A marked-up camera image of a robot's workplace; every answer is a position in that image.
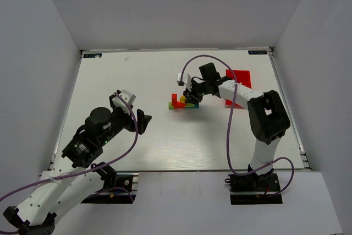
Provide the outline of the green rectangular block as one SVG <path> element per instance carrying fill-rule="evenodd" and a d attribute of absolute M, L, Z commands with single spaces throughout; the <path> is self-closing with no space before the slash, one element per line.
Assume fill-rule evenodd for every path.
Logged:
<path fill-rule="evenodd" d="M 195 107 L 195 105 L 192 104 L 192 103 L 187 103 L 187 104 L 185 105 L 185 108 L 194 108 L 194 107 Z"/>

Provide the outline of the yellow cube block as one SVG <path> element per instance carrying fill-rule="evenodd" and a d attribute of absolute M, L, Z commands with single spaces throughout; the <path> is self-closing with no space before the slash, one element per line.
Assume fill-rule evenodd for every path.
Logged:
<path fill-rule="evenodd" d="M 185 97 L 185 96 L 181 96 L 181 97 L 180 97 L 180 102 L 181 102 L 181 103 L 185 103 L 185 101 L 186 101 L 186 97 Z"/>

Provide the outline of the red plastic bin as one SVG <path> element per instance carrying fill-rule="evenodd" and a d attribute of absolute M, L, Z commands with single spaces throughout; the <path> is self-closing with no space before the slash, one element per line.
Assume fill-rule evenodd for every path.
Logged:
<path fill-rule="evenodd" d="M 250 76 L 250 71 L 249 70 L 236 70 L 236 69 L 233 69 L 232 71 L 234 72 L 238 83 L 240 83 L 241 85 L 246 86 L 247 88 L 252 88 L 251 76 Z M 234 75 L 231 73 L 231 71 L 229 69 L 225 70 L 225 75 L 227 77 L 230 77 L 231 79 L 234 79 Z M 230 108 L 231 105 L 232 105 L 232 101 L 230 101 L 230 100 L 226 100 L 225 101 L 225 107 L 226 108 Z M 236 109 L 244 109 L 243 107 L 241 107 L 237 103 L 235 104 L 234 108 L 236 108 Z"/>

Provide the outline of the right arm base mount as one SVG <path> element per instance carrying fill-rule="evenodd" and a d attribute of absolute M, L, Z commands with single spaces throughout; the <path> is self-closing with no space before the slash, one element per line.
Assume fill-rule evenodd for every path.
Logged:
<path fill-rule="evenodd" d="M 231 205 L 278 205 L 283 203 L 281 187 L 276 173 L 270 172 L 258 176 L 229 174 L 224 180 L 229 186 Z"/>

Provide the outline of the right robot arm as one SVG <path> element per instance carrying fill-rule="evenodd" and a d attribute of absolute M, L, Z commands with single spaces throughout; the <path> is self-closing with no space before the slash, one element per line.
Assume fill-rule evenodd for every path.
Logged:
<path fill-rule="evenodd" d="M 279 94 L 260 92 L 239 83 L 235 76 L 220 76 L 213 63 L 199 67 L 199 82 L 190 75 L 178 74 L 177 82 L 185 86 L 185 103 L 198 105 L 205 95 L 229 100 L 248 111 L 250 128 L 256 139 L 254 154 L 246 173 L 232 172 L 226 179 L 234 193 L 273 192 L 276 175 L 274 155 L 278 143 L 290 127 L 290 120 Z"/>

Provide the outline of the green cube block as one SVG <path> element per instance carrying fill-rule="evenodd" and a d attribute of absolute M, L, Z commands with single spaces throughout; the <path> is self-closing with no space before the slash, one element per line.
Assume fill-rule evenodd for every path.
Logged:
<path fill-rule="evenodd" d="M 169 108 L 170 110 L 173 110 L 173 109 L 174 109 L 174 107 L 173 107 L 173 105 L 172 105 L 171 102 L 168 104 L 168 108 Z"/>

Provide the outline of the red arch block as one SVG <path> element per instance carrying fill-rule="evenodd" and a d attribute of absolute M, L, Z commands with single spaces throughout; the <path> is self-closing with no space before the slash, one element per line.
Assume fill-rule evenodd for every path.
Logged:
<path fill-rule="evenodd" d="M 181 103 L 178 100 L 177 94 L 171 94 L 171 103 L 172 103 L 174 109 L 184 108 L 184 106 L 185 106 L 185 103 Z"/>

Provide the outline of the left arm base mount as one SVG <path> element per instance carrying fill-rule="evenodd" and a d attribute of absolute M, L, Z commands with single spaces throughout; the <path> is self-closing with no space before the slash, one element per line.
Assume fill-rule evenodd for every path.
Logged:
<path fill-rule="evenodd" d="M 85 198 L 82 204 L 133 204 L 138 190 L 139 174 L 137 172 L 119 172 L 115 180 L 104 185 L 102 190 Z"/>

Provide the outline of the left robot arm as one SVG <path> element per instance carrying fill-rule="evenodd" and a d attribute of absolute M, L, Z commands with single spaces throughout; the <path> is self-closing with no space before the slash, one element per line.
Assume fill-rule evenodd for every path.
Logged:
<path fill-rule="evenodd" d="M 110 107 L 90 112 L 48 177 L 32 184 L 35 190 L 19 205 L 9 206 L 3 216 L 16 228 L 15 234 L 52 234 L 59 220 L 91 194 L 126 190 L 110 162 L 95 163 L 103 147 L 122 130 L 139 136 L 152 117 L 133 111 L 135 95 L 118 90 L 109 97 Z"/>

